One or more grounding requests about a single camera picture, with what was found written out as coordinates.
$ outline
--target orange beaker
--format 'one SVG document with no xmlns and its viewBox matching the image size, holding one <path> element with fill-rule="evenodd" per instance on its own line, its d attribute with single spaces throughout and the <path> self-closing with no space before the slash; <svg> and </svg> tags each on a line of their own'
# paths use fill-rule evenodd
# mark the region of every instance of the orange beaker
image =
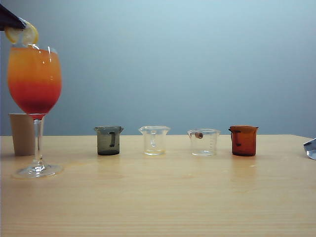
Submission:
<svg viewBox="0 0 316 237">
<path fill-rule="evenodd" d="M 256 154 L 256 136 L 258 127 L 235 125 L 228 129 L 232 137 L 232 152 L 236 156 L 254 156 Z"/>
</svg>

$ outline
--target beaker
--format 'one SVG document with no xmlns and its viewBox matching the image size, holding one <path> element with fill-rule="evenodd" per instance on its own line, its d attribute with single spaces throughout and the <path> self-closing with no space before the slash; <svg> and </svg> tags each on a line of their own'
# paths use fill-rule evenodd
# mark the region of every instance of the beaker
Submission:
<svg viewBox="0 0 316 237">
<path fill-rule="evenodd" d="M 165 153 L 165 136 L 171 128 L 166 126 L 143 126 L 138 130 L 144 137 L 144 153 L 150 156 Z"/>
<path fill-rule="evenodd" d="M 232 152 L 236 156 L 254 156 L 258 127 L 235 125 L 228 129 L 232 138 Z"/>
<path fill-rule="evenodd" d="M 119 154 L 119 134 L 123 131 L 120 126 L 95 127 L 97 132 L 98 155 L 111 156 Z"/>
<path fill-rule="evenodd" d="M 192 129 L 188 131 L 191 139 L 191 154 L 211 156 L 216 154 L 217 137 L 221 131 L 211 128 Z"/>
</svg>

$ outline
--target clear glass beaker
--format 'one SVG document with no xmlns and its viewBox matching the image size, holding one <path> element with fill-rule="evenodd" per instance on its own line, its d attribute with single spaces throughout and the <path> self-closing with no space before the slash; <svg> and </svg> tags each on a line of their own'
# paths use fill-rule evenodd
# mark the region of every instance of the clear glass beaker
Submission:
<svg viewBox="0 0 316 237">
<path fill-rule="evenodd" d="M 189 130 L 191 154 L 195 156 L 211 156 L 216 154 L 216 142 L 220 133 L 221 131 L 211 128 Z"/>
<path fill-rule="evenodd" d="M 165 136 L 170 130 L 166 126 L 143 126 L 138 130 L 144 137 L 144 153 L 150 156 L 165 153 Z"/>
</svg>

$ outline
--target wine glass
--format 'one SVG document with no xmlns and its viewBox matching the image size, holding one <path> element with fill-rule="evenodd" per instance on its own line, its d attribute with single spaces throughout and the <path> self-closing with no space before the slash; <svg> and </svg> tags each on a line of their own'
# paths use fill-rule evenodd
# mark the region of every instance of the wine glass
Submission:
<svg viewBox="0 0 316 237">
<path fill-rule="evenodd" d="M 33 162 L 13 177 L 29 179 L 54 175 L 59 165 L 46 164 L 41 154 L 41 120 L 57 102 L 62 87 L 57 52 L 35 44 L 13 44 L 8 62 L 8 87 L 16 104 L 34 121 L 35 154 Z"/>
</svg>

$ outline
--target small cork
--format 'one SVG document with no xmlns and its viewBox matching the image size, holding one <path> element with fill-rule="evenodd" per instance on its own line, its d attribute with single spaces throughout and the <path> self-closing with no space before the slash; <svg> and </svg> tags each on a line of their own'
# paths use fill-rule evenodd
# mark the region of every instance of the small cork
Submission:
<svg viewBox="0 0 316 237">
<path fill-rule="evenodd" d="M 203 133 L 201 133 L 201 132 L 196 132 L 196 133 L 195 133 L 195 136 L 196 136 L 196 138 L 198 138 L 198 139 L 202 139 L 202 138 L 203 138 Z"/>
</svg>

